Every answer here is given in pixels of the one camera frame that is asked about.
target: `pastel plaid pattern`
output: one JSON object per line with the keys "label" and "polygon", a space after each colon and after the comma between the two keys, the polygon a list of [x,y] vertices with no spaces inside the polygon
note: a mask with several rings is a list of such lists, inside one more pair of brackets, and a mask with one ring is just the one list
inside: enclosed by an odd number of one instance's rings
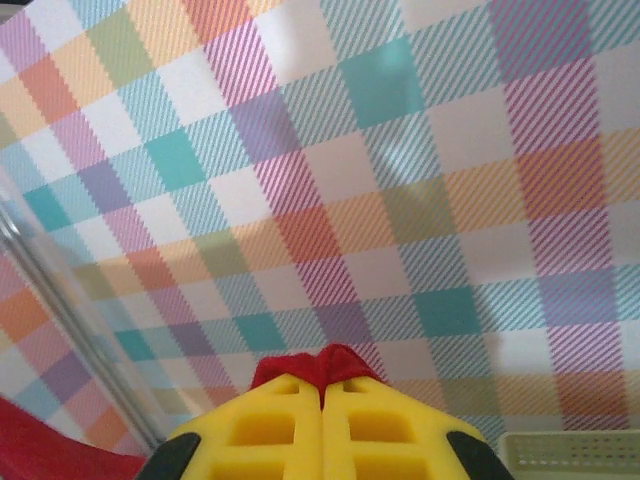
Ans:
{"label": "pastel plaid pattern", "polygon": [[175,422],[335,341],[491,439],[640,425],[636,0],[94,3],[1,27],[2,168]]}
{"label": "pastel plaid pattern", "polygon": [[2,394],[71,438],[143,454],[113,400],[6,252],[0,271]]}

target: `rectangular hole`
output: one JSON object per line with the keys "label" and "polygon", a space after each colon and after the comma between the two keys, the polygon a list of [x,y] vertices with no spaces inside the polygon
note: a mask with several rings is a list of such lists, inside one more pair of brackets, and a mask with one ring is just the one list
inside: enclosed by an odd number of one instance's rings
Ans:
{"label": "rectangular hole", "polygon": [[284,464],[270,463],[228,463],[216,465],[210,480],[282,480]]}
{"label": "rectangular hole", "polygon": [[355,441],[415,442],[409,422],[392,412],[352,412],[349,414],[349,430],[351,440]]}
{"label": "rectangular hole", "polygon": [[345,380],[342,382],[342,389],[347,393],[367,393],[365,389],[359,387],[353,380]]}
{"label": "rectangular hole", "polygon": [[353,460],[356,480],[429,480],[424,460],[420,458],[358,455]]}
{"label": "rectangular hole", "polygon": [[229,445],[286,445],[293,443],[295,419],[286,413],[247,414],[236,420]]}
{"label": "rectangular hole", "polygon": [[275,393],[277,395],[295,395],[296,393],[300,393],[300,387],[297,383],[291,382],[277,388]]}

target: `purple square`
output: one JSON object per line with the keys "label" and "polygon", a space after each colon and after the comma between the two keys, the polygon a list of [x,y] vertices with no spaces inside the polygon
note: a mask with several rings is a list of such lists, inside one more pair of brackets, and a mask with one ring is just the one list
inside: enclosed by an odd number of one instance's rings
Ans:
{"label": "purple square", "polygon": [[493,0],[489,9],[504,82],[591,55],[584,0]]}
{"label": "purple square", "polygon": [[100,162],[78,172],[91,198],[101,213],[111,212],[131,204],[109,162]]}
{"label": "purple square", "polygon": [[222,362],[217,355],[198,355],[188,358],[193,370],[202,382],[202,387],[228,387],[232,385]]}
{"label": "purple square", "polygon": [[613,269],[538,279],[549,326],[616,321]]}
{"label": "purple square", "polygon": [[73,352],[62,357],[42,375],[42,380],[60,403],[69,400],[90,379],[91,375]]}
{"label": "purple square", "polygon": [[0,48],[18,73],[47,54],[24,10],[0,28]]}
{"label": "purple square", "polygon": [[51,125],[53,133],[76,169],[95,165],[107,158],[81,111]]}
{"label": "purple square", "polygon": [[193,311],[178,287],[159,288],[147,292],[158,307],[168,325],[193,323],[197,321]]}
{"label": "purple square", "polygon": [[316,307],[314,310],[329,342],[347,344],[373,342],[359,302],[327,305]]}
{"label": "purple square", "polygon": [[170,325],[169,330],[186,356],[211,355],[213,353],[213,348],[199,323]]}
{"label": "purple square", "polygon": [[120,244],[120,248],[126,253],[137,252],[155,245],[144,222],[133,207],[124,207],[105,213],[103,218]]}
{"label": "purple square", "polygon": [[280,91],[252,98],[229,111],[253,163],[300,150]]}

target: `plastic crate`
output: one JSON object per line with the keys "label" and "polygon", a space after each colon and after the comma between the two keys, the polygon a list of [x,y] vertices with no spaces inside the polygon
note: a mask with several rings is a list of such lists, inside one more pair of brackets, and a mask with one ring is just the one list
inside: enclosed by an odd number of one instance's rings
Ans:
{"label": "plastic crate", "polygon": [[516,480],[640,480],[640,430],[506,433],[499,451]]}

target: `black plastic part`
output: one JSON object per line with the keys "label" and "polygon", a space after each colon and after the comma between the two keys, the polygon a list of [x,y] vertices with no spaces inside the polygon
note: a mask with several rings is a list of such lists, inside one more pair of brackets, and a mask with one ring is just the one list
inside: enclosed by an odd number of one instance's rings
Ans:
{"label": "black plastic part", "polygon": [[486,443],[464,432],[449,432],[447,440],[470,480],[514,480]]}
{"label": "black plastic part", "polygon": [[180,480],[200,444],[197,433],[183,433],[160,445],[135,480]]}

